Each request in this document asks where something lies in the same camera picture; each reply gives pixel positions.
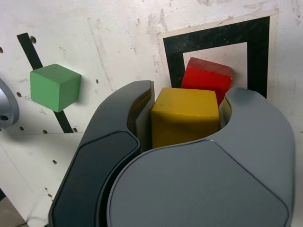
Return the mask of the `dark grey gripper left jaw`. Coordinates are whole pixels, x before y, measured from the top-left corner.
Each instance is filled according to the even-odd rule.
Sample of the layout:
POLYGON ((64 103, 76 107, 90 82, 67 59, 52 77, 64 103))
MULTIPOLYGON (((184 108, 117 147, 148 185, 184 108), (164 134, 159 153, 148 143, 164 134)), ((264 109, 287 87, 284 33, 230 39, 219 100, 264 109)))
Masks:
POLYGON ((132 82, 92 116, 48 214, 50 227, 105 227, 107 201, 121 170, 152 148, 154 82, 132 82))

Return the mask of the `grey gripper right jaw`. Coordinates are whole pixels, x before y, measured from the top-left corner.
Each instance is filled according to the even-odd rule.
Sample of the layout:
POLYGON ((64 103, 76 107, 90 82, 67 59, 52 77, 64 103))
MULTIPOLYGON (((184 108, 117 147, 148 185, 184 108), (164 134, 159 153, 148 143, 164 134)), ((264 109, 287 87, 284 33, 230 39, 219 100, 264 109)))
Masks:
POLYGON ((110 227, 288 227, 295 141, 287 118, 258 92, 231 88, 226 125, 200 140, 155 148, 128 163, 107 203, 110 227))

